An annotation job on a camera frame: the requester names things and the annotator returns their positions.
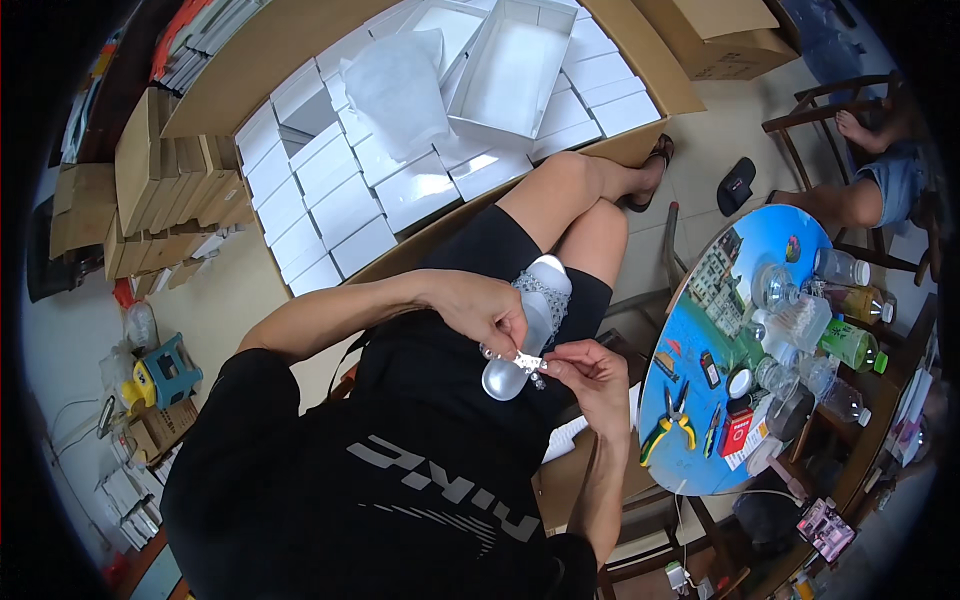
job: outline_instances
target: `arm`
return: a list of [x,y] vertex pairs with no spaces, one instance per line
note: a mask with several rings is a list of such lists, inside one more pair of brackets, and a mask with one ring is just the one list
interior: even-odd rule
[[627,361],[593,340],[561,344],[544,358],[544,372],[573,391],[597,436],[566,531],[590,542],[599,569],[620,535],[623,475],[630,455]]
[[453,329],[511,355],[526,336],[520,293],[498,279],[419,270],[294,298],[244,336],[237,352],[266,348],[298,363],[348,336],[411,310],[432,308]]

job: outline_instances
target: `round table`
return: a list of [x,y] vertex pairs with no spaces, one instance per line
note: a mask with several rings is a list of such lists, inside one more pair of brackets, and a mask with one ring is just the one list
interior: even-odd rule
[[[755,369],[763,358],[761,344],[741,331],[752,307],[750,284],[765,262],[786,266],[798,285],[813,274],[818,248],[832,247],[820,224],[786,204],[765,205],[726,226],[700,256],[670,302],[666,325],[657,341],[643,384],[638,434],[640,443],[666,414],[664,389],[679,401],[689,381],[684,412],[696,433],[688,449],[686,434],[676,424],[651,453],[650,475],[664,489],[682,495],[722,492],[750,478],[746,461],[731,470],[720,456],[728,378],[740,368]],[[719,382],[706,375],[712,361]],[[720,423],[713,453],[704,445],[713,412],[720,404]]]

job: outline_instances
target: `black sandal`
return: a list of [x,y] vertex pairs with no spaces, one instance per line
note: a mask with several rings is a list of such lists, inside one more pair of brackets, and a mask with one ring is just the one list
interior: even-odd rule
[[[669,135],[667,135],[666,133],[661,133],[661,134],[660,134],[660,139],[663,140],[663,147],[662,147],[662,148],[655,148],[655,149],[653,149],[652,151],[650,151],[650,156],[661,156],[661,157],[663,158],[663,175],[665,176],[665,175],[666,175],[666,170],[670,167],[670,157],[671,157],[670,153],[667,152],[667,150],[666,150],[666,145],[669,143],[669,144],[673,147],[673,150],[676,150],[677,147],[676,147],[676,145],[673,143],[673,139],[672,139]],[[654,194],[656,194],[656,193],[657,193],[657,189],[654,189],[653,194],[650,195],[650,200],[647,201],[647,203],[644,204],[643,206],[637,205],[635,202],[633,202],[633,201],[630,199],[631,196],[633,196],[633,194],[626,194],[626,195],[624,195],[624,196],[621,196],[621,197],[620,197],[620,200],[619,200],[617,203],[618,203],[618,204],[623,204],[623,205],[626,206],[627,208],[630,208],[633,212],[646,212],[647,208],[650,207],[650,204],[653,203],[653,201],[654,201]]]

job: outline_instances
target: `person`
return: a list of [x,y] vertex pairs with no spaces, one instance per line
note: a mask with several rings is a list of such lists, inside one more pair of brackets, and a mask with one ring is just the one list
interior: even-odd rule
[[924,189],[918,146],[923,123],[902,84],[890,84],[883,99],[885,118],[876,131],[846,110],[837,112],[837,130],[873,160],[858,169],[850,185],[823,183],[803,192],[774,190],[767,203],[792,204],[823,225],[878,228],[906,221]]
[[[419,269],[294,298],[251,329],[160,505],[197,597],[592,598],[631,430],[626,363],[592,340],[627,246],[613,202],[649,203],[672,152],[661,138],[639,169],[554,155]],[[515,355],[508,282],[555,248],[573,291],[546,388],[496,401],[477,342]],[[298,417],[289,366],[370,327],[350,397]],[[530,479],[570,391],[597,442],[566,533],[547,538]]]

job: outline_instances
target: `yellow and green pliers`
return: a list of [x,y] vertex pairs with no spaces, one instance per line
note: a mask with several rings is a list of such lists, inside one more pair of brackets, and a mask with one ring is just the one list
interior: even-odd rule
[[670,431],[673,423],[677,423],[680,428],[686,432],[686,446],[691,450],[697,447],[697,436],[693,433],[693,427],[690,426],[690,417],[684,413],[686,393],[689,391],[689,388],[690,382],[684,382],[684,386],[680,390],[680,405],[674,410],[673,397],[670,395],[670,390],[666,386],[663,386],[663,395],[666,399],[666,416],[660,417],[660,420],[657,421],[657,426],[640,448],[641,467],[646,467],[647,464],[650,463],[650,455],[653,454],[654,448],[657,447],[657,444],[663,436]]

